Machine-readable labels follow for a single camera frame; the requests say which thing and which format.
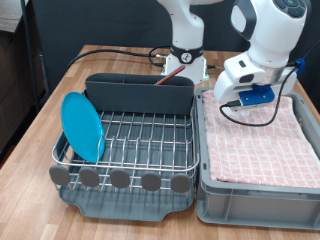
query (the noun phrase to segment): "blue plate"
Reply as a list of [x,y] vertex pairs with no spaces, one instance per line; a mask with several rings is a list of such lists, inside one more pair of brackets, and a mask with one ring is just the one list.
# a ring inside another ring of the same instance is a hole
[[89,161],[98,160],[98,144],[100,157],[104,152],[104,130],[93,105],[78,92],[68,93],[61,107],[62,127],[74,151],[80,157]]

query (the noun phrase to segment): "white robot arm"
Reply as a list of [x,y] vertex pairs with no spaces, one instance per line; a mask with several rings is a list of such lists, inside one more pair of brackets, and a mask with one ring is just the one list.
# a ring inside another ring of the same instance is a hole
[[[231,23],[251,44],[249,50],[225,61],[215,86],[221,104],[238,101],[231,107],[242,111],[264,106],[279,94],[283,80],[292,70],[286,67],[306,21],[304,0],[237,0]],[[282,94],[289,93],[296,73],[287,79]]]
[[206,59],[203,57],[204,23],[190,12],[190,5],[206,5],[223,0],[158,0],[170,14],[173,40],[171,54],[167,57],[164,74],[181,65],[184,71],[178,76],[190,78],[195,84],[208,79]]

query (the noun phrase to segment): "wire dish rack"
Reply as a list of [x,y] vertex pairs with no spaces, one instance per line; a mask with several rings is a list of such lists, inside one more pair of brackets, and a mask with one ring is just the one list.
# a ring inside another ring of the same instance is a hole
[[79,157],[64,133],[53,148],[49,172],[65,202],[84,216],[147,221],[192,204],[199,164],[192,116],[101,112],[100,119],[106,145],[97,162]]

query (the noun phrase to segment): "dark background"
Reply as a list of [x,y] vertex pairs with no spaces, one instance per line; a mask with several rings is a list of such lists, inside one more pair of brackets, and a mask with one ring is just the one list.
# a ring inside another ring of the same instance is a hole
[[[320,1],[311,2],[311,18],[291,60],[303,57],[320,39]],[[191,7],[205,23],[205,50],[242,52],[249,48],[248,42],[231,26],[233,3],[234,0],[225,0]],[[33,5],[51,92],[65,74],[70,60],[85,44],[129,47],[171,44],[169,14],[156,0],[33,0]],[[299,80],[319,111],[320,45],[306,61]]]

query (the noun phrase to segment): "towel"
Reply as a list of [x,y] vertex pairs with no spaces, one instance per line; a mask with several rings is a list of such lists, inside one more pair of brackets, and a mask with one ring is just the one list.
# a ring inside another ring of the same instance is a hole
[[[271,186],[320,187],[320,163],[293,112],[292,99],[281,97],[275,121],[247,127],[226,119],[213,91],[203,93],[205,128],[212,181]],[[268,122],[276,101],[233,117],[247,123]]]

